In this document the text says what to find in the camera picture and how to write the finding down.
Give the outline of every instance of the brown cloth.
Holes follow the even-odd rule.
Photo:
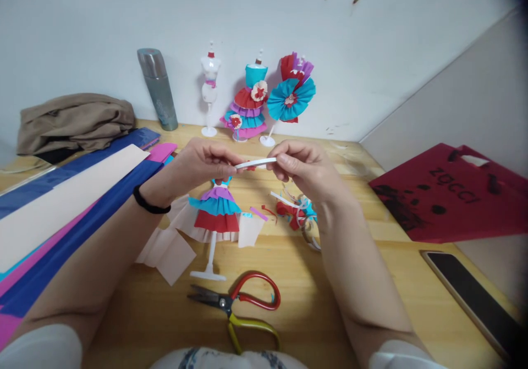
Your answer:
[[[92,93],[57,97],[22,109],[20,119],[19,155],[60,148],[104,149],[135,125],[130,102]]]

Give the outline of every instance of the scissors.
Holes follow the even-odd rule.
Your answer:
[[[260,299],[254,298],[253,296],[240,292],[242,285],[244,285],[244,283],[250,278],[255,277],[262,278],[272,286],[274,291],[274,299],[272,303],[264,302]],[[279,338],[279,334],[270,324],[260,320],[249,320],[245,318],[238,319],[231,310],[231,306],[233,305],[233,302],[236,299],[253,303],[254,305],[266,310],[276,310],[281,304],[281,293],[279,292],[279,289],[275,282],[273,282],[273,280],[269,276],[256,271],[251,271],[242,277],[238,284],[236,284],[231,294],[219,294],[212,290],[200,287],[198,285],[191,285],[191,287],[193,287],[198,293],[194,295],[188,295],[188,298],[204,303],[208,306],[216,307],[217,309],[220,309],[227,314],[227,318],[229,319],[227,330],[229,332],[229,336],[231,337],[231,341],[233,343],[233,346],[235,347],[235,351],[237,354],[242,354],[242,348],[240,347],[237,334],[235,333],[235,326],[241,328],[253,328],[258,329],[260,331],[270,332],[275,337],[277,350],[281,349],[281,340]]]

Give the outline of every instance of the hand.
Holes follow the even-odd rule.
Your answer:
[[[352,195],[341,176],[318,144],[285,140],[269,153],[277,163],[266,165],[277,178],[287,182],[289,177],[314,203],[351,199]]]
[[[149,204],[168,207],[176,197],[208,180],[227,182],[237,174],[233,165],[243,162],[220,142],[193,138],[169,165],[141,186],[140,192]]]

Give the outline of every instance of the red paper bag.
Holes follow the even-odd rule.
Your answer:
[[[464,155],[489,162],[478,167]],[[528,232],[528,180],[467,146],[438,144],[369,185],[413,241]]]

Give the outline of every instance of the yellow scissor handle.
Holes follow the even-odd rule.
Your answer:
[[[234,327],[240,327],[240,328],[252,328],[252,329],[258,329],[260,331],[266,331],[270,332],[275,336],[275,341],[277,345],[277,351],[281,350],[281,339],[279,337],[279,334],[273,328],[270,324],[259,321],[259,320],[247,320],[245,318],[238,319],[235,314],[231,313],[229,316],[229,324],[227,325],[227,330],[229,331],[229,336],[231,336],[231,341],[233,342],[233,346],[235,347],[235,351],[238,355],[242,354],[242,348],[240,347],[240,343],[238,342],[237,334],[235,332]]]

